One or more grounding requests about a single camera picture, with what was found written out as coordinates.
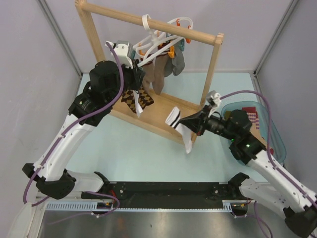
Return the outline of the white sock black stripes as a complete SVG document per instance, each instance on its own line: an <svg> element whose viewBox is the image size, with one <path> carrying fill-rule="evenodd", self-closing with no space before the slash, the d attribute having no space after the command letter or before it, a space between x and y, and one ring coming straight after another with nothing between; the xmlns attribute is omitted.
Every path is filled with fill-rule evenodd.
<svg viewBox="0 0 317 238"><path fill-rule="evenodd" d="M192 151L193 146L191 139L191 130L181 124L180 119L181 111L178 107L174 107L166 118L165 123L181 134L185 146L185 151L187 154L189 154Z"/></svg>

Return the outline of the white plastic clip hanger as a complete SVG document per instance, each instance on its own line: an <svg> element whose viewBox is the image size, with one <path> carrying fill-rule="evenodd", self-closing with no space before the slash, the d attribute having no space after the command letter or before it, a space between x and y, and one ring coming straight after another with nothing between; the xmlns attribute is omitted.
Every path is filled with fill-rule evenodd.
<svg viewBox="0 0 317 238"><path fill-rule="evenodd" d="M148 14L142 16L142 25L149 35L133 46L135 52L136 49L141 49L142 52L145 53L144 57L140 57L136 53L140 59L138 67L142 67L145 64L152 62L157 56L163 53L168 54L171 46L175 46L181 39L186 39L185 37L177 36L172 33L151 29L148 23L149 19L150 16Z"/></svg>

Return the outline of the wooden drying rack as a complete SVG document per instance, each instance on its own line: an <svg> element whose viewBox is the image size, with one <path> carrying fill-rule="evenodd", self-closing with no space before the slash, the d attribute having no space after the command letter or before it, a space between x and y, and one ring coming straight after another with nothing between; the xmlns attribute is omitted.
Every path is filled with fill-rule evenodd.
<svg viewBox="0 0 317 238"><path fill-rule="evenodd" d="M96 4L89 3L86 0L75 1L75 6L80 16L83 27L86 31L91 47L93 49L95 58L98 62L106 60L106 56L104 54L103 47L101 45L92 18L93 13L112 19L116 19L119 21L128 22L134 25L143 26L142 16L137 16L129 14L127 12L122 12L111 8L99 6ZM158 134L162 137L182 144L183 142L181 139L181 135L174 129L171 129L171 127L169 127L167 124L165 124L164 120L167 118L168 114L175 106L177 106L181 110L182 115L184 116L189 115L189 113L195 113L199 109L203 108L206 102L206 95L208 94L208 91L211 86L215 66L217 63L217 57L221 49L224 34L218 33L217 36L214 36L208 33L194 30L192 27L193 23L190 23L190 27L185 28L176 25L175 22L175 19L168 23L155 19L148 20L149 27L153 30L160 30L166 33L172 33L177 36L190 38L193 41L213 46L211 61L209 64L200 103L196 105L194 103L168 95L166 93L157 95L154 93L154 90L150 90L149 94L153 97L155 103L154 105L150 106L149 109L145 110L145 112L143 112L140 117L137 117L132 113L128 112L128 109L121 102L116 103L114 105L111 114L112 116L117 117L121 120L124 120L133 125L136 125L150 132Z"/></svg>

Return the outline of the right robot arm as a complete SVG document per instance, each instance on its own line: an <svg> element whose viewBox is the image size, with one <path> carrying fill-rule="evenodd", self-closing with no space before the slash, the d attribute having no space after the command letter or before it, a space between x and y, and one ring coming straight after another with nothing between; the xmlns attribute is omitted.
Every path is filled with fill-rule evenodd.
<svg viewBox="0 0 317 238"><path fill-rule="evenodd" d="M308 238L317 228L317 194L298 182L250 132L252 123L243 110L233 110L227 120L201 110L179 121L198 136L210 131L231 140L233 157L261 174L273 187L257 184L238 173L230 180L229 195L259 202L275 212L297 236Z"/></svg>

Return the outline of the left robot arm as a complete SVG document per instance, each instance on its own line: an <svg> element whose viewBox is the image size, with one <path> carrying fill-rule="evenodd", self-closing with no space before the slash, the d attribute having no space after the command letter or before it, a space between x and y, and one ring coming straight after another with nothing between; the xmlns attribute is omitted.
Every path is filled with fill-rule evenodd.
<svg viewBox="0 0 317 238"><path fill-rule="evenodd" d="M137 66L138 62L134 59L128 67L124 63L100 61L90 71L90 80L68 109L65 122L50 148L40 160L26 163L22 168L42 194L56 200L71 192L90 191L98 198L109 194L108 180L101 173L76 173L67 170L66 165L121 95L127 89L140 88L145 74Z"/></svg>

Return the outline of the tan striped sock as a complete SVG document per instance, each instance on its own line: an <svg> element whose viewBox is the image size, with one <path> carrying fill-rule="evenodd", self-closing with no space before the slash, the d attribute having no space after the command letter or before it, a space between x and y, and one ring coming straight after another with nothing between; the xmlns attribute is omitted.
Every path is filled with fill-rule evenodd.
<svg viewBox="0 0 317 238"><path fill-rule="evenodd" d="M155 65L154 65L154 77L155 80L152 83L153 90L157 95L160 95L163 87L164 87L164 72L165 72L165 66L169 59L169 55L160 55L156 57Z"/></svg>
<svg viewBox="0 0 317 238"><path fill-rule="evenodd" d="M150 88L150 84L152 82L154 82L154 80L155 80L153 62L145 64L144 66L142 66L142 70L145 73L142 85L143 85L144 90L148 93L149 88Z"/></svg>

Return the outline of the brown argyle sock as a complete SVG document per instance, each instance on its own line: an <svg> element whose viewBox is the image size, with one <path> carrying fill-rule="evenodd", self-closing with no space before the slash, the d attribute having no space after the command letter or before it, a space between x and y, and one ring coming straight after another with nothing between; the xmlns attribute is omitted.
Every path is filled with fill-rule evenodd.
<svg viewBox="0 0 317 238"><path fill-rule="evenodd" d="M153 98L144 90L143 87L139 89L139 95L139 103L143 110L145 107L154 103ZM126 90L122 95L121 102L124 102L128 108L136 114L133 90Z"/></svg>

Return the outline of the olive orange striped sock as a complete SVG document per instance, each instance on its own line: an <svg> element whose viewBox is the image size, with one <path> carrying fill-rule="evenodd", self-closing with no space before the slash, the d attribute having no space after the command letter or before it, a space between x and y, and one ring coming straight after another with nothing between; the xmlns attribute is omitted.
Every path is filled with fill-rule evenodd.
<svg viewBox="0 0 317 238"><path fill-rule="evenodd" d="M223 115L223 118L225 121L227 121L228 119L230 119L231 116L231 111L226 111Z"/></svg>

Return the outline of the grey sock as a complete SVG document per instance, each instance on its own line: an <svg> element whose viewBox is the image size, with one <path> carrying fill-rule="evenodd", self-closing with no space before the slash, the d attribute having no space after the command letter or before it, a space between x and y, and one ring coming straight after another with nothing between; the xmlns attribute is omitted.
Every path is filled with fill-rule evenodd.
<svg viewBox="0 0 317 238"><path fill-rule="evenodd" d="M185 68L185 60L182 51L175 49L174 58L171 59L171 70L174 76L178 76Z"/></svg>
<svg viewBox="0 0 317 238"><path fill-rule="evenodd" d="M164 76L168 77L170 75L174 75L174 65L172 61L168 61L164 68Z"/></svg>

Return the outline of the dark red sock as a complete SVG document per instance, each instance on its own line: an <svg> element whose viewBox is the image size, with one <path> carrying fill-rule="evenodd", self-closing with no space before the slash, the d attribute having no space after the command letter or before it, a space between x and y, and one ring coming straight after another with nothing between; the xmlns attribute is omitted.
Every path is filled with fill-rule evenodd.
<svg viewBox="0 0 317 238"><path fill-rule="evenodd" d="M256 107L243 107L242 110L248 114L256 114L257 113Z"/></svg>

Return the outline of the purple striped sock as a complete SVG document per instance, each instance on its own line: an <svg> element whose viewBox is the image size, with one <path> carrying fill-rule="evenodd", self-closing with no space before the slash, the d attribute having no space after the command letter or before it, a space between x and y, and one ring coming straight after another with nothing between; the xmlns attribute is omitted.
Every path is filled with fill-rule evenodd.
<svg viewBox="0 0 317 238"><path fill-rule="evenodd" d="M255 112L255 113L248 112L247 115L248 115L248 119L250 120L250 122L255 126L255 128L257 130L259 130L260 129L260 122L259 122L258 113L257 112Z"/></svg>

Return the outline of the blue plastic basket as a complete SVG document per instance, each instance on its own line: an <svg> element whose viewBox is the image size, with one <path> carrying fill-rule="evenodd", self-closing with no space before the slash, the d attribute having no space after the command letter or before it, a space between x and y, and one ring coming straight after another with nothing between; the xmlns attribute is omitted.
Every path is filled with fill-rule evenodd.
<svg viewBox="0 0 317 238"><path fill-rule="evenodd" d="M273 121L269 120L268 111L263 105L254 101L230 103L222 108L221 116L223 117L226 111L242 110L243 107L256 107L260 122L260 129L257 130L252 124L250 132L264 146L267 146L267 142L269 142L269 150L272 157L282 164L286 158L286 148L277 128L275 127L275 124Z"/></svg>

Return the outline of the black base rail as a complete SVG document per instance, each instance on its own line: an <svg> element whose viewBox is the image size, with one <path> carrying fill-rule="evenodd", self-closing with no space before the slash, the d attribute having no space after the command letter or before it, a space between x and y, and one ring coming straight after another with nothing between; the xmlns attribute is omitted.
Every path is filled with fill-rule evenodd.
<svg viewBox="0 0 317 238"><path fill-rule="evenodd" d="M108 182L99 193L111 195L126 204L145 202L212 203L223 200L245 200L237 188L219 182Z"/></svg>

